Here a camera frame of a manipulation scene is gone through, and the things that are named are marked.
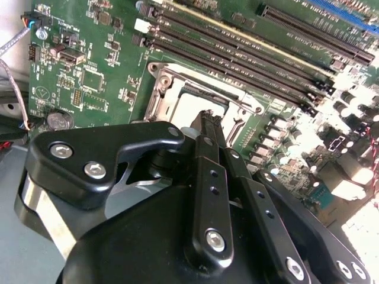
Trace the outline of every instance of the pcie slot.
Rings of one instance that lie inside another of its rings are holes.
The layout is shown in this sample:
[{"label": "pcie slot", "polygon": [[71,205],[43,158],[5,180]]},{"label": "pcie slot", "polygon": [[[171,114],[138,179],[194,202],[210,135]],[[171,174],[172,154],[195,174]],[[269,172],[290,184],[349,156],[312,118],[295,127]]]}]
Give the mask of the pcie slot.
[{"label": "pcie slot", "polygon": [[283,92],[272,89],[267,85],[264,85],[262,83],[254,81],[254,80],[249,79],[247,77],[241,76],[239,73],[232,71],[229,68],[219,66],[219,65],[217,65],[217,64],[215,64],[215,63],[213,63],[207,59],[203,59],[203,58],[199,57],[198,55],[189,52],[188,50],[184,50],[180,47],[174,46],[167,41],[155,39],[152,43],[152,47],[156,50],[170,52],[170,53],[177,55],[177,56],[180,56],[186,60],[190,60],[190,61],[197,63],[200,66],[204,67],[209,72],[213,72],[213,73],[217,74],[218,76],[232,80],[234,82],[245,85],[245,86],[250,87],[252,89],[256,89],[258,91],[261,91],[261,92],[263,92],[263,94],[273,96],[276,98],[280,98],[283,101],[289,102],[289,103],[296,105],[298,107],[301,107],[304,104],[304,101],[301,99],[293,98],[292,96],[289,96]]},{"label": "pcie slot", "polygon": [[375,59],[375,56],[348,44],[300,19],[294,18],[282,11],[266,5],[261,16],[275,24],[290,30],[300,37],[310,40],[331,52],[339,54],[347,59],[368,66]]},{"label": "pcie slot", "polygon": [[293,76],[298,77],[299,79],[306,80],[309,84],[314,84],[314,79],[312,75],[297,69],[289,64],[271,58],[263,53],[258,52],[257,50],[243,45],[240,41],[234,40],[231,37],[227,37],[222,33],[218,33],[215,30],[212,30],[208,27],[203,27],[202,25],[196,24],[195,22],[189,21],[185,18],[178,17],[176,13],[164,11],[163,15],[160,17],[162,20],[167,22],[172,22],[178,25],[183,25],[189,30],[196,31],[205,36],[211,37],[217,41],[222,42],[226,47],[238,49],[241,53],[245,53],[247,57],[251,60],[256,60],[257,62],[262,62],[263,64],[271,65],[276,68],[278,71],[282,70],[283,72],[289,72]]},{"label": "pcie slot", "polygon": [[343,9],[334,6],[332,3],[329,3],[326,0],[307,0],[307,2],[310,2],[327,10],[332,15],[346,22],[350,22],[352,25],[360,28],[363,31],[368,31],[369,33],[373,33],[374,35],[379,36],[379,26],[369,25],[357,16],[352,15],[348,11],[344,11]]},{"label": "pcie slot", "polygon": [[197,52],[199,53],[208,53],[208,56],[211,60],[216,60],[218,62],[227,62],[230,67],[240,70],[243,72],[245,76],[252,76],[257,80],[262,82],[271,82],[273,85],[278,86],[282,91],[292,93],[296,96],[302,97],[307,93],[310,93],[307,89],[301,88],[295,83],[282,80],[277,75],[274,75],[266,70],[259,69],[257,67],[252,67],[249,63],[241,60],[237,57],[230,56],[229,54],[225,54],[222,50],[217,49],[213,46],[209,46],[203,42],[199,42],[186,34],[179,33],[177,31],[173,31],[168,29],[167,27],[160,26],[159,34],[162,34],[164,37],[172,37],[177,39],[178,41],[185,42],[191,46],[191,48],[196,47]]}]

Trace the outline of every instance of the motherboard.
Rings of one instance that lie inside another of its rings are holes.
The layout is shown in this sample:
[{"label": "motherboard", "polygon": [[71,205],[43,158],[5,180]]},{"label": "motherboard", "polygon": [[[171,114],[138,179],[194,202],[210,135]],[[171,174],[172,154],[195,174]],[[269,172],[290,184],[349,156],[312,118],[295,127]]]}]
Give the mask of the motherboard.
[{"label": "motherboard", "polygon": [[379,120],[378,8],[33,0],[26,17],[47,24],[28,51],[29,113],[43,118],[31,136],[162,120],[185,128],[212,110],[248,169],[269,169],[307,206],[361,199],[374,174],[353,149],[370,149]]}]

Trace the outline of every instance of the blue pcie slot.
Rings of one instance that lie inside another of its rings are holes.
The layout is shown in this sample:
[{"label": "blue pcie slot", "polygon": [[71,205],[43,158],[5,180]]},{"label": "blue pcie slot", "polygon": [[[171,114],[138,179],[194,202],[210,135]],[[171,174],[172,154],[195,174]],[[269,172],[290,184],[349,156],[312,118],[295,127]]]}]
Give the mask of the blue pcie slot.
[{"label": "blue pcie slot", "polygon": [[312,4],[315,4],[331,14],[337,16],[338,18],[345,20],[346,22],[350,22],[354,26],[361,28],[362,30],[368,31],[370,33],[373,33],[375,35],[379,35],[379,27],[376,25],[368,25],[363,20],[359,19],[358,17],[334,6],[333,4],[329,3],[325,0],[306,0],[307,2],[310,2]]}]

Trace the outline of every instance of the gray cable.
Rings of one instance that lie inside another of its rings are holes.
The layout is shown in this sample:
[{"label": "gray cable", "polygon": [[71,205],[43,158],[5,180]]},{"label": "gray cable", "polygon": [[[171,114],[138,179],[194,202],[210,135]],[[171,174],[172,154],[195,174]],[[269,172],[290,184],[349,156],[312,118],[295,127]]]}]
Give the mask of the gray cable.
[{"label": "gray cable", "polygon": [[12,46],[14,46],[20,39],[29,33],[29,28],[23,28],[18,34],[16,34],[9,42],[0,47],[0,57],[4,55]]},{"label": "gray cable", "polygon": [[12,87],[13,87],[13,90],[16,94],[16,97],[17,97],[17,100],[18,100],[18,103],[21,107],[21,113],[23,114],[23,120],[24,120],[24,126],[25,126],[25,129],[26,130],[30,130],[29,129],[29,118],[28,118],[28,112],[26,110],[26,107],[25,107],[25,103],[24,103],[24,99],[23,99],[23,96],[21,94],[21,91],[19,89],[19,87],[17,86],[13,76],[12,76],[12,73],[11,73],[11,70],[9,69],[8,65],[2,60],[0,59],[0,65],[2,67],[4,67],[7,75],[8,75],[8,78],[9,78],[9,82],[11,83]]}]

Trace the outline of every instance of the hex bolt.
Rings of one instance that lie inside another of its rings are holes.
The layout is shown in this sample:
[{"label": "hex bolt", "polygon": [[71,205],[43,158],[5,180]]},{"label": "hex bolt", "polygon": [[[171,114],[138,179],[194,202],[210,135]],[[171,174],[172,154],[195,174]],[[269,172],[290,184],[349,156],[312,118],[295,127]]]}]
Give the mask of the hex bolt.
[{"label": "hex bolt", "polygon": [[236,158],[236,159],[239,158],[239,154],[238,154],[236,151],[234,151],[233,149],[231,149],[230,154],[231,154],[234,158]]},{"label": "hex bolt", "polygon": [[364,271],[355,262],[352,262],[351,265],[360,278],[363,280],[367,279],[366,273],[364,273]]},{"label": "hex bolt", "polygon": [[210,230],[206,234],[207,243],[213,250],[220,253],[225,249],[224,238],[216,231]]},{"label": "hex bolt", "polygon": [[107,173],[105,167],[97,162],[90,162],[86,164],[84,167],[84,172],[87,176],[93,179],[102,179]]},{"label": "hex bolt", "polygon": [[170,134],[174,135],[175,137],[179,136],[178,130],[176,130],[174,127],[169,127],[168,132],[170,132]]},{"label": "hex bolt", "polygon": [[304,280],[305,278],[304,271],[294,259],[287,257],[287,260],[285,263],[287,265],[288,270],[291,272],[293,276],[295,276],[297,280],[300,280],[300,281]]},{"label": "hex bolt", "polygon": [[38,39],[40,39],[40,40],[47,40],[49,34],[47,33],[47,31],[46,31],[44,28],[39,28],[39,29],[36,31],[36,36],[37,36]]},{"label": "hex bolt", "polygon": [[272,182],[272,177],[268,173],[264,173],[263,175],[265,176],[266,180]]},{"label": "hex bolt", "polygon": [[346,278],[348,278],[348,279],[353,278],[353,274],[351,273],[350,269],[348,269],[348,267],[344,263],[337,260],[337,265],[338,265],[339,270],[346,276]]},{"label": "hex bolt", "polygon": [[50,152],[54,157],[60,159],[70,158],[73,154],[73,151],[70,146],[64,144],[55,144],[50,148]]}]

